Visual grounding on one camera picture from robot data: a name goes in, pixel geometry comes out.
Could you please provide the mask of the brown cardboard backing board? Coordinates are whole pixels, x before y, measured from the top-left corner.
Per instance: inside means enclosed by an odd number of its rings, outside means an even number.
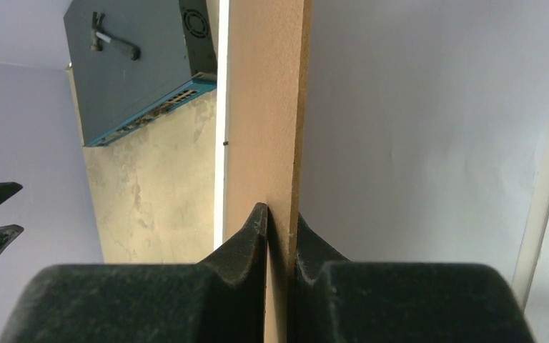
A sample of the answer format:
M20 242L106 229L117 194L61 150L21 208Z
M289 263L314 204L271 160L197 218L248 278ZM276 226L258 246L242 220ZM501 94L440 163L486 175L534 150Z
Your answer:
M311 1L231 1L227 234L270 211L264 339L291 342Z

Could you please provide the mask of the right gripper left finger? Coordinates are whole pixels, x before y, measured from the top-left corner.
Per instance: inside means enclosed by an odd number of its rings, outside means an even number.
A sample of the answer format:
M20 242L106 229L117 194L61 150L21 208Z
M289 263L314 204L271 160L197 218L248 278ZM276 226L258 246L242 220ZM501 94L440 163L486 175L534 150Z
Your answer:
M194 264L62 264L27 285L1 342L262 342L266 204Z

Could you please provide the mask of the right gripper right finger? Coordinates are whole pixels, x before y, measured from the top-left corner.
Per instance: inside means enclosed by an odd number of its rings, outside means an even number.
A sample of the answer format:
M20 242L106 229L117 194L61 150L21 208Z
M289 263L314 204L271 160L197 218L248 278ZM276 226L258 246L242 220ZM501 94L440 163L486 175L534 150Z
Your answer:
M296 342L531 342L501 275L483 264L354 262L298 221Z

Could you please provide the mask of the white picture frame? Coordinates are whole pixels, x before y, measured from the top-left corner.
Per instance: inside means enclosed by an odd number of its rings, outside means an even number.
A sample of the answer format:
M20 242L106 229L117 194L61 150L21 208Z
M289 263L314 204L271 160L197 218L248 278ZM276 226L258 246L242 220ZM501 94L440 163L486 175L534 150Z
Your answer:
M230 1L218 1L217 24L217 99L214 155L214 250L225 241L225 197L228 142L228 54Z

